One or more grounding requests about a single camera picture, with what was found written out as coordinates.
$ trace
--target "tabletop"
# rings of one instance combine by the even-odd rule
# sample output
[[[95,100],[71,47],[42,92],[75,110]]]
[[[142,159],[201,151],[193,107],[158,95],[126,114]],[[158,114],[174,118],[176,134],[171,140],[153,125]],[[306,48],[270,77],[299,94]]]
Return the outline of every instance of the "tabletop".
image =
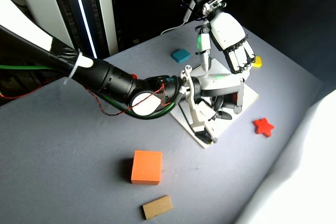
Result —
[[[107,59],[139,78],[179,74],[171,54],[196,51],[199,23],[155,37]],[[174,209],[146,223],[231,223],[311,106],[321,82],[281,52],[246,31],[256,55],[247,84],[258,94],[208,149],[166,115],[138,120],[108,117],[81,85],[62,80],[0,107],[0,222],[142,223],[141,206],[170,195]],[[225,66],[213,45],[212,57]],[[105,109],[116,109],[103,102]],[[273,135],[255,134],[266,117]],[[130,183],[134,150],[163,152],[157,186]]]

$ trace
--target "white robotic hand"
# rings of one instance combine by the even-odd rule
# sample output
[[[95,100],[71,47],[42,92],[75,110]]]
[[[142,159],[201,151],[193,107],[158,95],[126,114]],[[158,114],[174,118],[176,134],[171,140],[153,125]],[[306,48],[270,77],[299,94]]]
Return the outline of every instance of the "white robotic hand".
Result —
[[[243,27],[233,16],[225,12],[220,12],[209,20],[199,27],[197,39],[203,70],[208,71],[211,67],[209,59],[211,37],[218,50],[224,52],[231,72],[241,73],[246,80],[251,64],[255,61],[255,55],[246,40]]]

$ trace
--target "white board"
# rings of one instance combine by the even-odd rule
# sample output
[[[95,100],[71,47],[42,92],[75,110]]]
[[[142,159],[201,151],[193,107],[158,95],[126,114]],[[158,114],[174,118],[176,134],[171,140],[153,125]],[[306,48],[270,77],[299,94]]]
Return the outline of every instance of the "white board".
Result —
[[[215,73],[230,73],[218,60],[212,59],[211,68],[208,72],[204,72],[202,67],[199,66],[191,72],[191,76],[203,76],[205,74],[215,74]],[[232,120],[216,119],[215,121],[211,120],[212,127],[215,131],[216,136],[220,136],[235,120],[242,115],[248,107],[254,103],[259,95],[251,89],[248,85],[244,85],[244,96],[243,96],[243,110],[239,114],[235,114],[232,109],[223,108],[222,111],[229,113],[232,116]],[[185,101],[180,103],[188,121],[192,123],[192,118],[190,115],[189,106]],[[190,129],[186,119],[184,118],[180,108],[177,106],[174,110],[171,111],[171,115],[178,121],[178,123],[189,132],[189,134],[196,140],[196,142],[203,148],[208,148],[210,145],[205,144]]]

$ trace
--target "red star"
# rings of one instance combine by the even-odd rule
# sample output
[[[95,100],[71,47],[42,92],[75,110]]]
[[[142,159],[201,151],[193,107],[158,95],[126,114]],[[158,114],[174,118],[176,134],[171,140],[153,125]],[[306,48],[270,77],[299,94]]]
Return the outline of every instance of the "red star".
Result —
[[[274,129],[274,126],[268,123],[266,118],[263,118],[261,120],[255,120],[253,121],[253,124],[256,127],[257,134],[262,134],[265,137],[272,136],[271,130]]]

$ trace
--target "black curtain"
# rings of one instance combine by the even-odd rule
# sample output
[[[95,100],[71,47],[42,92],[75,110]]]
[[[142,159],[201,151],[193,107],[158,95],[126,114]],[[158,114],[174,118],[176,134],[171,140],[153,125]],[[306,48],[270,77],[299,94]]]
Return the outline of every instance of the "black curtain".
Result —
[[[228,0],[253,33],[336,89],[336,0]]]

